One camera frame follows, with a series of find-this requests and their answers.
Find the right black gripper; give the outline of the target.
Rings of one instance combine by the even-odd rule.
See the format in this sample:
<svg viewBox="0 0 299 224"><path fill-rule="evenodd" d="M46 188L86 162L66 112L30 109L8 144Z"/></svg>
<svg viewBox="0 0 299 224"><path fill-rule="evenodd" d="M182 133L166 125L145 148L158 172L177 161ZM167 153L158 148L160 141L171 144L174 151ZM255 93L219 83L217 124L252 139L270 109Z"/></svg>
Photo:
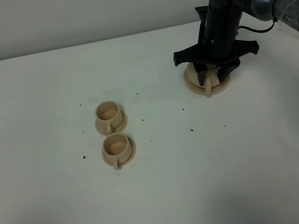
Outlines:
<svg viewBox="0 0 299 224"><path fill-rule="evenodd" d="M239 57L257 54L259 45L256 41L237 40L237 31L242 11L234 6L217 9L211 5L196 7L200 16L198 42L185 50L175 52L173 61L194 63L199 85L205 84L208 73L207 65L218 66L217 78L220 83L240 65Z"/></svg>

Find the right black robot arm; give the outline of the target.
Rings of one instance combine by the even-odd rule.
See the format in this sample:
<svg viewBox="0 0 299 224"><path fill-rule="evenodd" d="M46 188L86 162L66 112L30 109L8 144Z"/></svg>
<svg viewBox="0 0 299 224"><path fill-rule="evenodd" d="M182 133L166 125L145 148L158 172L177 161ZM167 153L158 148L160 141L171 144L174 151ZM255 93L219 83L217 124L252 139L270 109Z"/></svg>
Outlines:
<svg viewBox="0 0 299 224"><path fill-rule="evenodd" d="M220 81L239 66L240 57L258 53L256 41L236 39L243 13L261 21L282 22L299 33L299 0L209 0L196 11L201 19L198 42L176 52L174 64L194 63L199 72L214 65Z"/></svg>

